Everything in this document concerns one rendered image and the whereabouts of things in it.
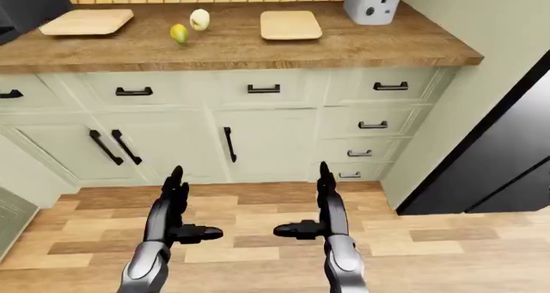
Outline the small wooden cutting board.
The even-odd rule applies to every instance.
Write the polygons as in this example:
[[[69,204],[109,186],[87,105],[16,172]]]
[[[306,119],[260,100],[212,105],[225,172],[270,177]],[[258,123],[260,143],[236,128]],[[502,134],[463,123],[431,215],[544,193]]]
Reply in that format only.
[[[260,35],[264,40],[318,40],[322,30],[311,11],[264,11]]]

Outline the yellow green mango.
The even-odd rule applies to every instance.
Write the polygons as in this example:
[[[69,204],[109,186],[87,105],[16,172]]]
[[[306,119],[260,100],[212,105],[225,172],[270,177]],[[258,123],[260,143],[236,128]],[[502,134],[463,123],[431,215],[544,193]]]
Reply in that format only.
[[[182,24],[174,24],[170,28],[170,37],[179,45],[186,43],[188,39],[188,30]]]

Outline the large wooden cutting board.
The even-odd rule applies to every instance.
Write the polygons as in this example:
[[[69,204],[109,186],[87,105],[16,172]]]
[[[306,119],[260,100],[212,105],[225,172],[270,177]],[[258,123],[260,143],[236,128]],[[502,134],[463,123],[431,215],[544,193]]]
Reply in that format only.
[[[48,36],[113,34],[133,16],[131,9],[77,9],[49,21],[39,30]]]

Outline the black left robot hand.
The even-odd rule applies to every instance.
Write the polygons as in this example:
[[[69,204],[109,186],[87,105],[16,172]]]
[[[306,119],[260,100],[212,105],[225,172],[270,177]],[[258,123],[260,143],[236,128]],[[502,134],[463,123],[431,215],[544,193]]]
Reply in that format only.
[[[187,208],[190,187],[182,181],[182,177],[183,168],[176,166],[164,181],[161,195],[147,217],[143,241],[159,241],[171,248],[174,243],[198,244],[223,237],[223,231],[219,228],[183,223],[182,215]]]

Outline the pale green kitchen cabinet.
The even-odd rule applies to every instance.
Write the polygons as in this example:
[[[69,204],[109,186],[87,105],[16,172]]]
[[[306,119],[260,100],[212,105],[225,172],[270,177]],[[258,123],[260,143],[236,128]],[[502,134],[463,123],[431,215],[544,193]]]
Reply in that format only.
[[[0,186],[45,209],[85,186],[155,186],[176,166],[193,184],[379,181],[397,162],[457,68],[207,70],[0,74]],[[407,91],[375,91],[374,83]],[[248,94],[281,86],[279,94]],[[151,87],[151,96],[115,90]],[[358,122],[387,129],[362,130]],[[223,132],[231,128],[237,161]],[[117,166],[89,137],[123,159]],[[138,166],[111,135],[120,130]],[[372,150],[349,157],[347,150]],[[360,179],[339,173],[361,172]]]

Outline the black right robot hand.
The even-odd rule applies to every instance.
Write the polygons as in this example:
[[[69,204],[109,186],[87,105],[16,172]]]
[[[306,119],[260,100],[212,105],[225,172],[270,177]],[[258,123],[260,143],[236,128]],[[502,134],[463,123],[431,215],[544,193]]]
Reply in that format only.
[[[312,241],[319,236],[329,241],[334,235],[349,235],[345,205],[336,191],[336,180],[325,162],[320,164],[316,189],[319,221],[301,220],[299,223],[278,225],[273,229],[274,235],[299,241]]]

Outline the grey ribbed panel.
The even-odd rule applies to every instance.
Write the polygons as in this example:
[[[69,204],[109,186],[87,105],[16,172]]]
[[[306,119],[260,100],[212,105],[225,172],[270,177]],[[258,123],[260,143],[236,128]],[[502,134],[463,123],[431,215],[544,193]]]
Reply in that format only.
[[[0,261],[6,256],[39,207],[0,186]]]

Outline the black appliance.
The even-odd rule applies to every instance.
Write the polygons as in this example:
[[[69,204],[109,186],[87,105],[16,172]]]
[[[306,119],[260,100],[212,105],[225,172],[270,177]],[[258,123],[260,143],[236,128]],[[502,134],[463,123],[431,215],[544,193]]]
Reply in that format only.
[[[0,0],[0,46],[73,8],[70,0]]]

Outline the black refrigerator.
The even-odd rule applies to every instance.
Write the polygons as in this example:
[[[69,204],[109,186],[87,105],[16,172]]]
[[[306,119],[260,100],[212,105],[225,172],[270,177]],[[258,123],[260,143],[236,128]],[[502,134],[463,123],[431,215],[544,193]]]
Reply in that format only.
[[[398,215],[550,206],[550,50],[397,207]]]

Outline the grey kitchen appliance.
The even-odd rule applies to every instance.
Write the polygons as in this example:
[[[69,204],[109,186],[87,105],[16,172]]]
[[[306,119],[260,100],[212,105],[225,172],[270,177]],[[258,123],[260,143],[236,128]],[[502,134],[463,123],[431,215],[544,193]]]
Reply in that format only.
[[[344,10],[355,24],[384,26],[390,24],[400,0],[345,0]]]

